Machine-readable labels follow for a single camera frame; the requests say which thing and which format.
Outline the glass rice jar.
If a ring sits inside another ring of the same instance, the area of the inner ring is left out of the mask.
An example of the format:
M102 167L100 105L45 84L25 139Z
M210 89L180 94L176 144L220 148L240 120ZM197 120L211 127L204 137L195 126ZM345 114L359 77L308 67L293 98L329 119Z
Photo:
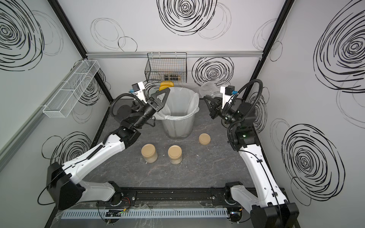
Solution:
M199 94L201 97L209 96L211 98L222 98L220 88L217 87L214 82L204 83L199 89Z

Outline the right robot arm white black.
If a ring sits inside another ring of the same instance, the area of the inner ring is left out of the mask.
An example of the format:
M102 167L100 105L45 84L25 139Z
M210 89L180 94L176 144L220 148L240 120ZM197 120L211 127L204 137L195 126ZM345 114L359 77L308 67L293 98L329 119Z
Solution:
M299 210L278 187L266 163L253 124L255 106L241 103L233 110L231 103L224 104L220 97L205 96L203 99L211 118L221 117L227 126L228 143L245 162L256 190L253 194L240 183L227 183L226 200L239 203L250 214L249 220L255 228L294 227Z

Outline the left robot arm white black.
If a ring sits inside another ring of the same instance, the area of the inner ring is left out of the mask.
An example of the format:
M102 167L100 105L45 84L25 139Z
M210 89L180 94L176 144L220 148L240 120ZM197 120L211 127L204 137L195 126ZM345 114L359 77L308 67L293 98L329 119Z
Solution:
M111 206L122 203L122 190L114 181L95 183L83 178L110 157L133 145L140 136L139 129L164 108L169 93L169 88L157 91L146 101L131 93L119 95L110 106L110 114L119 122L119 127L75 159L63 164L54 162L48 167L45 189L58 210L88 201L106 202Z

